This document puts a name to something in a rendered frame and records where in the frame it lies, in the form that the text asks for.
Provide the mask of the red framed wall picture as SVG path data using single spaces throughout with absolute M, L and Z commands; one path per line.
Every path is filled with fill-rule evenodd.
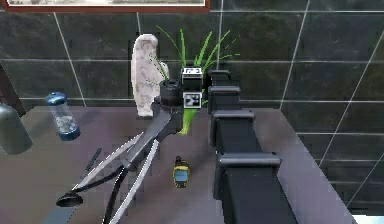
M 208 12 L 211 0 L 0 0 L 0 10 L 27 13 Z

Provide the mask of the yellow cell phone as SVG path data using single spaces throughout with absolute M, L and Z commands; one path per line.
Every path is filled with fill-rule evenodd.
M 177 188 L 186 188 L 190 179 L 190 167 L 187 160 L 177 156 L 173 166 L 173 181 Z

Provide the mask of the white stone statue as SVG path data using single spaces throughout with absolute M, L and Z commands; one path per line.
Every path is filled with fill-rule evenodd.
M 160 82 L 169 77 L 168 65 L 158 62 L 158 39 L 153 34 L 142 34 L 134 42 L 131 59 L 131 84 L 137 114 L 152 117 L 151 104 L 160 95 Z

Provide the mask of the grey green rounded vessel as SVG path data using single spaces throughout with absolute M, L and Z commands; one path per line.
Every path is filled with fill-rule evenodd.
M 7 155 L 18 155 L 28 151 L 32 145 L 33 141 L 17 111 L 0 103 L 0 148 Z

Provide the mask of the dark thin pen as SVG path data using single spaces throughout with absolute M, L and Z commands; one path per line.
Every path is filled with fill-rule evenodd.
M 88 164 L 85 168 L 86 172 L 91 171 L 91 168 L 92 168 L 93 164 L 95 163 L 95 161 L 97 160 L 98 156 L 100 155 L 101 151 L 102 151 L 102 148 L 98 148 L 96 150 L 96 152 L 93 154 L 91 160 L 88 162 Z

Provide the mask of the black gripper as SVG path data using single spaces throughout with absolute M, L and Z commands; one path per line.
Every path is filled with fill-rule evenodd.
M 102 160 L 96 167 L 92 168 L 77 185 L 56 201 L 58 207 L 75 207 L 82 204 L 83 199 L 79 195 L 80 192 L 87 191 L 108 182 L 120 173 L 114 184 L 103 218 L 103 224 L 118 224 L 125 210 L 136 195 L 137 190 L 143 183 L 157 152 L 159 142 L 182 129 L 183 105 L 180 82 L 173 79 L 161 81 L 160 95 L 154 99 L 152 109 L 154 110 L 154 117 L 144 133 L 140 133 L 131 140 L 128 140 Z M 121 184 L 128 174 L 128 169 L 136 168 L 146 155 L 145 162 L 130 191 L 127 193 L 116 213 L 113 214 L 115 202 Z M 119 161 L 121 165 L 111 174 L 96 180 L 96 176 L 115 161 Z

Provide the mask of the blue capped glass shaker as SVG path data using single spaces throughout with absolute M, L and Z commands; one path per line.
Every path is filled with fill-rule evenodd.
M 62 141 L 72 141 L 81 134 L 80 127 L 76 122 L 67 104 L 67 96 L 62 92 L 51 92 L 45 97 L 53 115 L 53 121 L 57 134 Z

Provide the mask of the green house plant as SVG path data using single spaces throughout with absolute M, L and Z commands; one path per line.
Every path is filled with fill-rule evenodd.
M 160 26 L 157 26 L 157 28 L 167 36 L 167 38 L 172 42 L 174 45 L 182 67 L 188 67 L 187 64 L 187 54 L 186 54 L 186 45 L 185 45 L 185 37 L 183 29 L 179 29 L 179 36 L 180 36 L 180 44 L 177 44 L 175 40 L 173 40 L 170 35 L 163 30 Z M 207 49 L 209 48 L 209 42 L 212 37 L 213 32 L 210 31 L 205 38 L 203 45 L 200 47 L 199 53 L 195 55 L 193 59 L 193 63 L 191 64 L 192 67 L 198 67 L 202 70 L 203 77 L 206 78 L 206 72 L 209 68 L 211 68 L 214 64 L 217 64 L 217 61 L 213 59 L 213 56 L 216 55 L 220 49 L 221 43 L 224 41 L 224 39 L 229 35 L 230 30 L 228 30 L 223 37 L 219 39 L 219 41 L 216 43 L 216 45 L 211 49 L 210 52 L 207 52 Z M 169 76 L 165 73 L 165 66 L 160 63 L 160 59 L 154 54 L 151 53 L 149 55 L 150 61 L 153 62 L 157 68 L 160 71 L 160 74 L 163 78 L 168 79 Z M 197 112 L 197 108 L 189 108 L 185 109 L 183 112 L 183 127 L 179 131 L 179 134 L 181 135 L 187 135 L 192 123 L 192 119 L 195 116 L 195 113 Z

